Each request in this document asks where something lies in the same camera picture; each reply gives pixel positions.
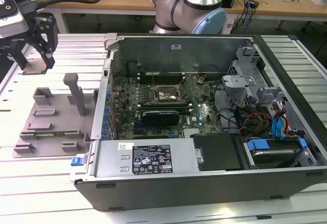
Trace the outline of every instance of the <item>table leg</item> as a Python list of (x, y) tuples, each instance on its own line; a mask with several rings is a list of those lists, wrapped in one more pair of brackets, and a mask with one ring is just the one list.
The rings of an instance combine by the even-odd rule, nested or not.
[(66, 24), (65, 17), (61, 11), (61, 8), (46, 8), (46, 11), (51, 12), (54, 14), (60, 34), (69, 34), (69, 30)]
[(221, 30), (221, 34), (230, 34), (237, 17), (238, 14), (227, 14), (226, 21), (224, 23), (223, 29)]
[(275, 26), (275, 29), (277, 29), (277, 30), (281, 29), (283, 23), (284, 23), (284, 20), (279, 20)]

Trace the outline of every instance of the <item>desk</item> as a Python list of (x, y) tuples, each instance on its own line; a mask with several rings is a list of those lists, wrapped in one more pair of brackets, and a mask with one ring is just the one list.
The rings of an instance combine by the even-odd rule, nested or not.
[[(0, 85), (0, 223), (294, 224), (327, 220), (326, 183), (311, 186), (286, 200), (103, 213), (94, 210), (69, 181), (72, 157), (12, 158), (19, 131), (34, 104), (32, 95), (36, 87), (49, 87), (53, 94), (68, 94), (62, 79), (69, 71), (78, 73), (78, 84), (84, 93), (99, 87), (103, 37), (104, 34), (59, 35), (53, 69), (44, 75), (23, 76), (14, 64)], [(33, 58), (36, 51), (28, 55), (29, 51), (24, 52)], [(258, 220), (258, 215), (271, 219)]]
[[(312, 1), (282, 2), (280, 0), (255, 0), (259, 2), (254, 18), (272, 20), (327, 21), (327, 7), (317, 6)], [(85, 14), (122, 14), (122, 15), (155, 15), (155, 9), (149, 0), (101, 0), (94, 5), (80, 3), (59, 3), (47, 7), (58, 22), (60, 33), (68, 33), (64, 13)], [(229, 34), (232, 24), (243, 12), (241, 0), (235, 0), (230, 9), (226, 9), (227, 20), (223, 34)]]

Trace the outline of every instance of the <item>motherboard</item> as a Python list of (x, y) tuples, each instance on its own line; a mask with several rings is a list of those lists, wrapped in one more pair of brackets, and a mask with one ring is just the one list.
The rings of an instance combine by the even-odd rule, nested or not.
[(201, 74), (113, 75), (108, 102), (114, 106), (116, 139), (188, 138), (222, 132), (214, 110), (213, 83)]

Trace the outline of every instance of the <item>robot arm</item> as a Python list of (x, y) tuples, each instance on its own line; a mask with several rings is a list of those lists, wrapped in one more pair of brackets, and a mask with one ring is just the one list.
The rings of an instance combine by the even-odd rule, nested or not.
[[(24, 71), (45, 73), (55, 64), (53, 53), (58, 44), (56, 18), (52, 13), (39, 12), (60, 2), (95, 4), (100, 0), (50, 0), (36, 3), (28, 0), (0, 0), (0, 55), (17, 62)], [(29, 44), (41, 55), (43, 63), (29, 63), (21, 52)]]
[(153, 33), (216, 34), (225, 22), (222, 0), (157, 0)]

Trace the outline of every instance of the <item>barcode sticker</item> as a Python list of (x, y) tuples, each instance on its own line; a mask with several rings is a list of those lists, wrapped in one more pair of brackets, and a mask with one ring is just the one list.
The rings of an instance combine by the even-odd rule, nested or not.
[(130, 142), (120, 142), (118, 143), (118, 150), (132, 150), (134, 143)]

